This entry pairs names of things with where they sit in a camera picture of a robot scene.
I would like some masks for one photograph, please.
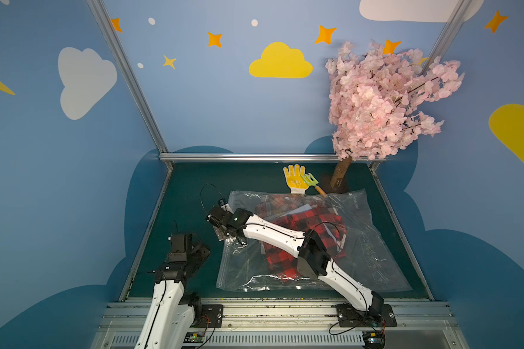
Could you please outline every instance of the dark green table surface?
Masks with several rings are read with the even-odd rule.
[[[287,164],[261,163],[180,163],[169,180],[159,213],[154,222],[149,240],[142,256],[138,272],[132,284],[129,297],[152,297],[154,277],[147,271],[157,268],[170,250],[168,237],[179,231],[196,232],[202,241],[210,246],[211,255],[197,275],[189,280],[187,292],[198,292],[201,297],[265,297],[265,298],[335,298],[341,297],[328,290],[275,290],[256,292],[231,292],[215,287],[219,264],[223,252],[223,242],[217,237],[211,225],[204,220],[200,204],[200,189],[206,183],[213,183],[227,199],[233,190],[253,192],[288,193],[282,168]],[[322,174],[331,174],[335,164],[304,164],[307,172],[319,179]],[[367,191],[367,199],[373,216],[373,224],[382,234],[384,242],[413,290],[381,293],[383,297],[426,298],[427,294],[408,257],[398,232],[388,214],[388,210],[366,164],[352,164],[345,180],[349,190]],[[318,194],[310,187],[306,194]],[[206,209],[217,203],[219,194],[207,186],[202,194]]]

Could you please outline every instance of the yellow glove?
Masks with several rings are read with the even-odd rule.
[[[305,167],[301,166],[299,169],[299,164],[289,165],[283,168],[283,173],[286,175],[287,186],[291,188],[292,194],[304,194],[308,188],[308,184],[301,177],[305,174]]]

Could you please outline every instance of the red plaid fabric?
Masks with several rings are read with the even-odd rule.
[[[326,206],[324,200],[316,201],[314,197],[311,198],[311,206]],[[254,209],[256,213],[261,218],[271,217],[275,215],[281,215],[290,211],[293,211],[296,208],[299,208],[307,203],[307,200],[304,195],[298,194],[272,194],[266,198],[266,201],[258,204]]]
[[[316,207],[306,212],[295,213],[288,216],[280,217],[274,220],[272,223],[275,223],[279,226],[303,231],[310,232],[313,228],[314,231],[318,233],[324,246],[326,247],[327,252],[334,256],[336,255],[338,249],[338,242],[341,242],[343,235],[345,234],[344,223],[340,216],[338,216],[330,208],[325,207]],[[331,222],[334,223],[339,229],[333,225],[320,224],[322,222]],[[278,274],[282,282],[287,282],[290,280],[295,280],[300,277],[303,277],[297,271],[297,259],[293,258],[289,253],[273,246],[268,243],[263,243],[266,251],[266,260],[270,265],[270,270]],[[337,258],[345,256],[345,252],[340,251],[337,255]]]

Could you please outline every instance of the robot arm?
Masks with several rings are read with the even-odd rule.
[[[210,255],[192,234],[171,237],[171,252],[155,271],[154,295],[135,349],[177,349],[191,325],[200,320],[202,304],[196,294],[184,295],[188,278]]]
[[[230,211],[229,205],[214,206],[206,220],[226,236],[237,237],[243,244],[246,244],[245,238],[251,238],[281,248],[297,258],[297,270],[301,275],[329,284],[355,309],[364,311],[375,322],[380,321],[383,298],[338,267],[326,252],[317,232],[286,229],[240,208],[234,213]]]

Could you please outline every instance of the artificial cherry blossom tree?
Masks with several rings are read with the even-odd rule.
[[[459,61],[440,64],[437,57],[421,75],[423,52],[409,50],[383,55],[384,45],[371,44],[364,56],[351,52],[349,42],[329,59],[330,123],[337,126],[332,143],[340,164],[330,182],[341,183],[353,160],[383,159],[405,149],[419,135],[440,132],[441,122],[416,112],[425,102],[450,96],[462,84]]]

